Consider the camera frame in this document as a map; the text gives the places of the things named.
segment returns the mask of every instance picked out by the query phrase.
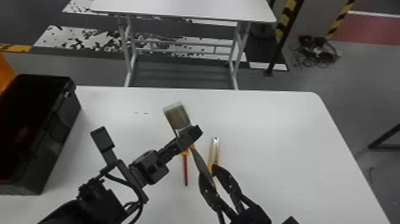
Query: brush bristles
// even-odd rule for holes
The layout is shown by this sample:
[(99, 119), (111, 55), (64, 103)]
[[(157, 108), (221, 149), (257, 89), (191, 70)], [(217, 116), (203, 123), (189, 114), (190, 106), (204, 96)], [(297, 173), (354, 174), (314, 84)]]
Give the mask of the brush bristles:
[(174, 130), (179, 131), (191, 125), (189, 116), (181, 102), (169, 105), (163, 109), (163, 112)]

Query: metal frame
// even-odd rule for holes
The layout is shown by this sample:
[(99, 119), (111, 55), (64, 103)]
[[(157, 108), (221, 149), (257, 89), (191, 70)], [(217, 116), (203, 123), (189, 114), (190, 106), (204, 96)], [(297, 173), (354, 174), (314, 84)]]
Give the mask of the metal frame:
[(396, 125), (391, 130), (389, 130), (386, 133), (384, 133), (381, 137), (377, 138), (374, 142), (372, 142), (368, 146), (368, 148), (370, 150), (376, 150), (376, 151), (397, 151), (397, 150), (400, 150), (400, 144), (382, 144), (382, 142), (385, 142), (390, 137), (396, 135), (398, 132), (400, 132), (400, 124)]
[(305, 0), (295, 0), (295, 1), (296, 1), (296, 5), (295, 5), (295, 8), (293, 9), (293, 14), (290, 17), (289, 23), (287, 24), (281, 39), (279, 40), (278, 47), (274, 53), (274, 56), (271, 59), (271, 62), (269, 64), (268, 68), (264, 71), (264, 76), (273, 76), (272, 71), (274, 69), (274, 66), (277, 63), (279, 55), (282, 52), (283, 46), (285, 45), (286, 40), (289, 37), (289, 33), (292, 30), (293, 25), (295, 24), (297, 16), (299, 15), (301, 7), (303, 6), (303, 3)]
[[(233, 89), (239, 89), (238, 86), (238, 71), (240, 62), (242, 59), (242, 55), (244, 53), (247, 39), (249, 36), (251, 23), (248, 22), (238, 22), (235, 28), (235, 32), (233, 34), (233, 42), (231, 45), (229, 44), (218, 44), (218, 43), (202, 43), (202, 42), (180, 42), (180, 41), (149, 41), (149, 40), (139, 40), (135, 39), (135, 33), (132, 28), (132, 16), (126, 15), (126, 24), (124, 27), (122, 23), (121, 15), (116, 15), (118, 21), (118, 31), (121, 36), (122, 41), (122, 49), (124, 52), (125, 65), (127, 69), (127, 75), (125, 78), (124, 87), (129, 87), (130, 83), (135, 82), (135, 62), (137, 61), (137, 52), (138, 51), (150, 51), (150, 52), (173, 52), (173, 53), (198, 53), (198, 54), (211, 54), (211, 55), (228, 55), (229, 59), (227, 62), (229, 68), (229, 75), (232, 81)], [(128, 40), (130, 40), (132, 50), (131, 52), (128, 49)], [(153, 44), (150, 49), (145, 48), (137, 48), (135, 43), (166, 43), (166, 44), (182, 44), (182, 45), (193, 45), (193, 46), (212, 46), (214, 47), (213, 52), (204, 52), (204, 51), (180, 51), (180, 50), (170, 50), (170, 49), (154, 49)], [(238, 45), (237, 57), (234, 58), (234, 53), (236, 49), (236, 44)], [(230, 48), (229, 53), (217, 53), (217, 47), (225, 47)]]

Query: orange object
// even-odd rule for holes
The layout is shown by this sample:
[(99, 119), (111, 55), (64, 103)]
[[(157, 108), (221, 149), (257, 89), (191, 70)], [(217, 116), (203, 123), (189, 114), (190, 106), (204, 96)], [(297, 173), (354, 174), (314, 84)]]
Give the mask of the orange object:
[(15, 72), (13, 68), (11, 68), (0, 52), (0, 94), (4, 91), (14, 77)]

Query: metal table leg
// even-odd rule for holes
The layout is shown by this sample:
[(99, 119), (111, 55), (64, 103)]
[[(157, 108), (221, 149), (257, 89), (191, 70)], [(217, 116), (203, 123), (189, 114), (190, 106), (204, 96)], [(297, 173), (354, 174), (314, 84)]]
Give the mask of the metal table leg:
[[(230, 52), (229, 59), (228, 59), (230, 78), (232, 80), (232, 85), (233, 85), (234, 89), (239, 89), (237, 76), (238, 76), (240, 62), (242, 59), (242, 54), (246, 47), (247, 38), (249, 37), (250, 27), (251, 27), (251, 23), (246, 23), (242, 34), (241, 34), (242, 23), (237, 23), (237, 26), (235, 29), (231, 52)], [(235, 64), (233, 64), (232, 58), (233, 58), (233, 52), (235, 51), (236, 43), (238, 45), (239, 50), (237, 52)]]
[[(126, 79), (124, 83), (124, 87), (129, 87), (131, 78), (133, 76), (133, 68), (135, 67), (135, 61), (136, 61), (136, 45), (135, 45), (135, 36), (132, 30), (132, 21), (131, 21), (131, 16), (126, 16), (127, 20), (127, 27), (124, 29), (124, 26), (121, 21), (121, 16), (117, 15), (117, 21), (118, 21), (118, 31), (121, 36), (121, 41), (122, 41), (122, 49), (124, 51), (124, 59), (125, 59), (125, 66), (127, 69), (127, 74), (126, 74)], [(128, 44), (127, 44), (127, 39), (130, 38), (131, 40), (131, 46), (132, 46), (132, 56), (130, 56), (130, 52), (128, 50)]]

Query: paintbrush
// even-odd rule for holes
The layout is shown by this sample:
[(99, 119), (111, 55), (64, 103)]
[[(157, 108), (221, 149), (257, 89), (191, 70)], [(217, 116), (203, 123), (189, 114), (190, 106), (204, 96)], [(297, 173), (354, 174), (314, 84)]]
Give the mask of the paintbrush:
[[(176, 136), (184, 133), (189, 127), (192, 126), (189, 116), (181, 102), (177, 102), (164, 108), (163, 112)], [(199, 172), (202, 173), (213, 186), (215, 186), (214, 181), (208, 171), (207, 165), (199, 152), (197, 152), (195, 145), (192, 144), (189, 149), (192, 152), (193, 159)]]

